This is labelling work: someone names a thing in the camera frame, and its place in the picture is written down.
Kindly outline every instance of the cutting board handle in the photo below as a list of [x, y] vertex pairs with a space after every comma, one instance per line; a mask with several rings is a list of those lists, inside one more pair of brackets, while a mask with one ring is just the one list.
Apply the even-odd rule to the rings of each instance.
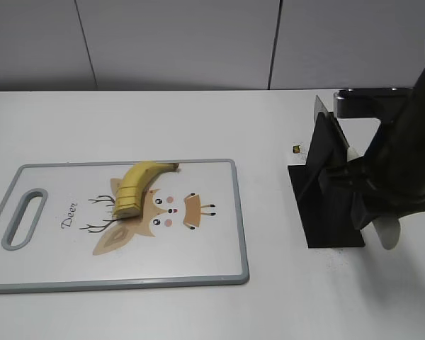
[[[30, 229], [28, 230], [28, 233], [25, 236], [25, 239], [20, 244], [11, 245], [14, 236], [16, 235], [16, 231], [21, 223], [23, 214], [27, 210], [29, 202], [36, 197], [41, 197], [41, 201], [38, 206], [38, 209], [36, 210], [35, 217], [33, 218]], [[22, 195], [17, 205], [17, 208], [14, 211], [13, 217], [11, 218], [8, 227], [6, 228], [3, 238], [1, 239], [1, 246], [5, 250], [17, 250], [26, 246], [29, 243], [31, 237], [33, 236], [33, 233], [35, 232], [36, 225], [38, 223], [38, 220], [40, 219], [41, 212], [43, 211], [46, 200], [47, 191], [41, 188], [31, 189]]]

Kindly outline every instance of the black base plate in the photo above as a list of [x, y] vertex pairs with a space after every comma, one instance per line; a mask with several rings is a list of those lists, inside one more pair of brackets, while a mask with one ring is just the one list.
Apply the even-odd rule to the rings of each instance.
[[361, 232], [353, 228], [351, 215], [347, 212], [352, 197], [347, 197], [347, 193], [342, 191], [328, 195], [325, 199], [318, 182], [314, 182], [310, 184], [308, 191], [304, 192], [302, 200], [299, 201], [299, 195], [309, 178], [307, 167], [289, 166], [288, 172], [309, 248], [345, 248], [366, 245]]

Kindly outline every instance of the deer text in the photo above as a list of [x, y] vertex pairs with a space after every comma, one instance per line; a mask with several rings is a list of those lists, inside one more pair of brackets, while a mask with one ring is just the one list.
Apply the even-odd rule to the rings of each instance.
[[71, 203], [71, 206], [69, 207], [68, 211], [68, 217], [65, 218], [60, 224], [60, 227], [62, 229], [64, 229], [65, 227], [71, 227], [72, 220], [74, 219], [74, 213], [76, 212], [76, 206], [77, 203]]

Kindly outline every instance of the gray wall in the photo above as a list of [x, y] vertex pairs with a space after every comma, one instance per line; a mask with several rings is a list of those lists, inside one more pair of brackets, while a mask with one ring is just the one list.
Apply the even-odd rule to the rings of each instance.
[[266, 89], [278, 0], [78, 0], [99, 89]]
[[0, 0], [0, 91], [95, 89], [73, 1]]
[[285, 0], [272, 89], [413, 86], [425, 0]]
[[273, 55], [279, 0], [0, 0], [0, 90], [267, 89], [272, 57], [272, 89], [411, 86], [425, 65], [425, 0], [282, 4]]

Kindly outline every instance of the deer antler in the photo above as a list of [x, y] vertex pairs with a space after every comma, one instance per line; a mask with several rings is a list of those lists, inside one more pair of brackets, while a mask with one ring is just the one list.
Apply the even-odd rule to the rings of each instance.
[[[88, 232], [103, 232], [104, 230], [106, 230], [107, 228], [110, 227], [110, 225], [112, 223], [114, 223], [117, 220], [103, 220], [103, 222], [107, 222], [104, 225], [87, 225], [87, 227], [84, 228], [79, 228], [81, 230], [88, 230]], [[90, 230], [90, 229], [94, 229], [94, 228], [101, 228], [100, 230]]]
[[115, 205], [115, 200], [113, 199], [112, 196], [109, 196], [109, 195], [99, 195], [98, 197], [89, 199], [89, 200], [92, 201], [92, 204], [97, 202], [112, 202], [112, 204], [107, 204], [106, 207], [112, 207]]

